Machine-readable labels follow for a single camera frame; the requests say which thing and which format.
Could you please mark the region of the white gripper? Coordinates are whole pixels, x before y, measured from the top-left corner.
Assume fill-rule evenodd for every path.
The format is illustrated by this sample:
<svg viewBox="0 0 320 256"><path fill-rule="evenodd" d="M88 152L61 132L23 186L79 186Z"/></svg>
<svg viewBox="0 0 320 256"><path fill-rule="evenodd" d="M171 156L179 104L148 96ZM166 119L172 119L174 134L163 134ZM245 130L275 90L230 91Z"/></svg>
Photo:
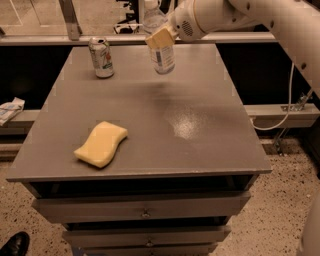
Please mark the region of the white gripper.
<svg viewBox="0 0 320 256"><path fill-rule="evenodd" d="M164 25L149 35L145 42L150 49L175 44L177 36L183 41L201 39L214 30L214 0L184 0L170 14L170 25Z"/></svg>

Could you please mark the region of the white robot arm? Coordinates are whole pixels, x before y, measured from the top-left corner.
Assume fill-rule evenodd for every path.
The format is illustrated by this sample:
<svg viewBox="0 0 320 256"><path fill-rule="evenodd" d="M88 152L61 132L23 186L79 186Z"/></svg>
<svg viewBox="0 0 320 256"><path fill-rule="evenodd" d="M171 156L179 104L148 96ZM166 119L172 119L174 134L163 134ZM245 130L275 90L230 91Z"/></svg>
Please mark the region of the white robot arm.
<svg viewBox="0 0 320 256"><path fill-rule="evenodd" d="M185 0L146 38L151 48L177 38L195 41L216 31L264 25L320 96L320 12L304 0Z"/></svg>

